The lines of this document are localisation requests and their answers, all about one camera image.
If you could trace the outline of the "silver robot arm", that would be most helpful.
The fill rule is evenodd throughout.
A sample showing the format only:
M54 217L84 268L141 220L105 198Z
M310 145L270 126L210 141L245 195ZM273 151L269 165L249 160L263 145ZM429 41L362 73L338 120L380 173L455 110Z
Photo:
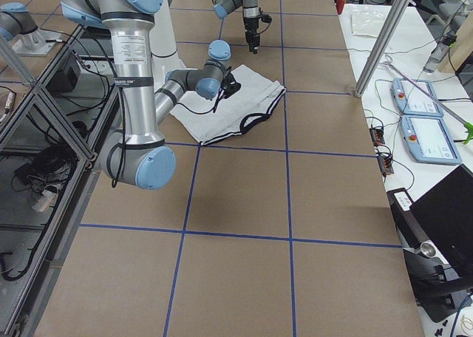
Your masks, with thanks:
M242 8L242 19L245 28L245 40L249 51L258 53L260 45L259 22L263 19L258 0L211 0L213 10L219 19L224 19L233 11Z
M150 32L164 2L61 0L66 18L111 34L112 73L121 97L123 127L106 140L99 161L114 184L156 190L168 183L177 161L159 123L187 92L195 91L209 101L215 98L230 75L231 48L216 40L208 47L202 69L172 70L159 89L154 87Z

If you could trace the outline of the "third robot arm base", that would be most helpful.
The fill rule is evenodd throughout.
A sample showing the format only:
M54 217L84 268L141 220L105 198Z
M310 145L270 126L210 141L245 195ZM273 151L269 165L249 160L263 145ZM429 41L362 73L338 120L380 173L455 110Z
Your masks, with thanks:
M1 6L1 36L7 42L16 40L12 49L22 56L45 56L62 41L61 33L41 29L20 2Z

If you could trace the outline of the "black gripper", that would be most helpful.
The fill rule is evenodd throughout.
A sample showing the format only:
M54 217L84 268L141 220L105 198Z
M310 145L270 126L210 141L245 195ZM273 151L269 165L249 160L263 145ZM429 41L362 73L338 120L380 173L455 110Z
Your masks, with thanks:
M233 95L237 92L237 81L232 74L228 74L222 80L221 91L223 95Z
M259 20L259 16L243 17L243 23L245 27L245 39L248 44L248 49L252 51L253 54L257 54L259 49Z

